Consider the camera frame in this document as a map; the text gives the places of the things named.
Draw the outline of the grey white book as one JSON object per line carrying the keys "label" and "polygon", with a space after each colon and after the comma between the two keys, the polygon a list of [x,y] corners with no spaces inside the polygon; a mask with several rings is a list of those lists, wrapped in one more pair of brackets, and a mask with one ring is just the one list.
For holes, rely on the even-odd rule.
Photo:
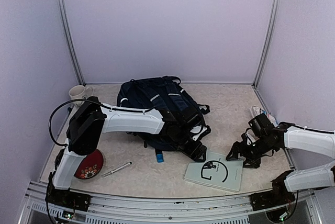
{"label": "grey white book", "polygon": [[190,163],[184,180],[216,189],[238,192],[241,187],[243,160],[227,161],[220,153],[207,151],[205,162]]}

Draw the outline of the navy blue student backpack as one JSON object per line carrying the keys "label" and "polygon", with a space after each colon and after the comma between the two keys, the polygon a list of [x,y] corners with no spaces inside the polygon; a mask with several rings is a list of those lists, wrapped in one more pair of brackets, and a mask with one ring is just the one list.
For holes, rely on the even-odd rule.
{"label": "navy blue student backpack", "polygon": [[117,106],[135,109],[156,109],[168,119],[167,129],[158,135],[134,132],[145,145],[161,151],[179,151],[178,146],[192,140],[190,130],[208,126],[204,116],[209,105],[197,103],[177,76],[130,80],[121,85]]}

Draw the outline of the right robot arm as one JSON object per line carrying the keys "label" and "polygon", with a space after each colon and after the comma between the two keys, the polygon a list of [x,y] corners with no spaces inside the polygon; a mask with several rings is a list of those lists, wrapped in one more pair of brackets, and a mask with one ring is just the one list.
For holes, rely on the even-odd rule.
{"label": "right robot arm", "polygon": [[247,132],[235,142],[226,159],[244,158],[243,167],[257,169],[269,152],[302,150],[329,157],[332,161],[304,170],[288,170],[272,180],[272,188],[250,196],[252,209],[263,210],[297,200],[298,192],[334,186],[334,131],[299,126],[290,122],[272,124],[266,114],[259,114],[249,122],[249,129],[257,138],[252,141]]}

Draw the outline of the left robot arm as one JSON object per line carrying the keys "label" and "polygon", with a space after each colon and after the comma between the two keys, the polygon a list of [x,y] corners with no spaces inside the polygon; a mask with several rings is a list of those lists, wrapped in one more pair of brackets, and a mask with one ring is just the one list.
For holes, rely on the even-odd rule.
{"label": "left robot arm", "polygon": [[156,136],[195,162],[206,160],[207,148],[202,144],[202,138],[210,133],[210,127],[201,112],[191,111],[183,115],[155,106],[118,107],[101,103],[96,96],[80,101],[82,105],[70,118],[65,141],[54,142],[61,149],[48,176],[47,205],[88,210],[91,196],[76,193],[70,187],[76,170],[97,149],[104,134],[126,132]]}

